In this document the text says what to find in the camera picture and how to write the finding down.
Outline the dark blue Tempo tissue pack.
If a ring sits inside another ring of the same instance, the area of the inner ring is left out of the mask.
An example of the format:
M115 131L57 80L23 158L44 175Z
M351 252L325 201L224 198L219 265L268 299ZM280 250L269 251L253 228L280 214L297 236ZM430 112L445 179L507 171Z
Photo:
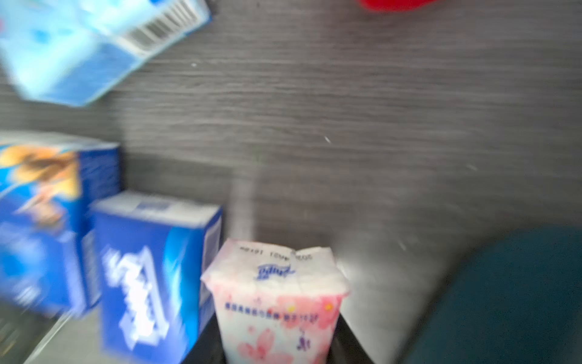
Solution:
M92 205L102 342L143 363L182 362L215 312L202 273L222 208L124 191Z

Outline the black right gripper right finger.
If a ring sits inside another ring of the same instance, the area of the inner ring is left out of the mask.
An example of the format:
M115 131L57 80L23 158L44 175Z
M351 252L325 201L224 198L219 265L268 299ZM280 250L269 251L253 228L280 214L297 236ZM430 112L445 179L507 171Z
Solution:
M342 315L338 318L330 346L330 363L374 364Z

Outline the blue cartoon tissue pack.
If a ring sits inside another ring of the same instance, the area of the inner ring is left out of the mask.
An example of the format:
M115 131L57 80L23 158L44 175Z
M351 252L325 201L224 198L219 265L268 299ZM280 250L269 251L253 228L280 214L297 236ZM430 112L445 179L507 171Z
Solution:
M1 297L82 316L101 291L91 205L121 191L117 143L63 133L1 134Z

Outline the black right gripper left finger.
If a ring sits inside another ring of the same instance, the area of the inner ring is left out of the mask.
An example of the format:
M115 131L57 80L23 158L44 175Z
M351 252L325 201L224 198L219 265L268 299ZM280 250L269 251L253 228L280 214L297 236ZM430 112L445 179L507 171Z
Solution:
M182 361L183 364L225 364L218 319L213 315L200 334L192 350Z

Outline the red cup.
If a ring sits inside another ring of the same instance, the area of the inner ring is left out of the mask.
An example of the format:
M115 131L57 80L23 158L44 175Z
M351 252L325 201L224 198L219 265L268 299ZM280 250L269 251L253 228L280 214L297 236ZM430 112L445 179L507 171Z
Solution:
M359 0L366 9L374 12L409 12L429 5L436 0Z

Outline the black packet near left gripper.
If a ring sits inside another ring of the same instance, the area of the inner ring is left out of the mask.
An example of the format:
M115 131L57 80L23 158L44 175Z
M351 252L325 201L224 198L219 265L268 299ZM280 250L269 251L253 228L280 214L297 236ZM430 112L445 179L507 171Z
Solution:
M1 302L1 364L31 363L68 320Z

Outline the teal storage box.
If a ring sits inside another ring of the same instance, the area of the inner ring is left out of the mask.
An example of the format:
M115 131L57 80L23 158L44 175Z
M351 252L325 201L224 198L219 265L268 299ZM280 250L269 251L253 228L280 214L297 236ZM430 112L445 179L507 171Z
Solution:
M401 363L579 363L581 231L520 231L448 277Z

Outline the pink Tempo tissue pack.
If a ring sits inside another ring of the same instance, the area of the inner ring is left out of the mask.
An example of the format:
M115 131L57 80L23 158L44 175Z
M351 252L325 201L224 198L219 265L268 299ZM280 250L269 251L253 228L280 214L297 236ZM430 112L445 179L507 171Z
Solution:
M228 239L201 277L228 363L324 363L350 284L329 247Z

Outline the light blue tissue pack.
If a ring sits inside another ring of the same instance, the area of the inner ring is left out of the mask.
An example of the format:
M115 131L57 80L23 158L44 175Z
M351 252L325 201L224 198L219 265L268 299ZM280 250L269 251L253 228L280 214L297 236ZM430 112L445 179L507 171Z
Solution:
M23 99L82 107L211 18L205 1L3 1L1 66Z

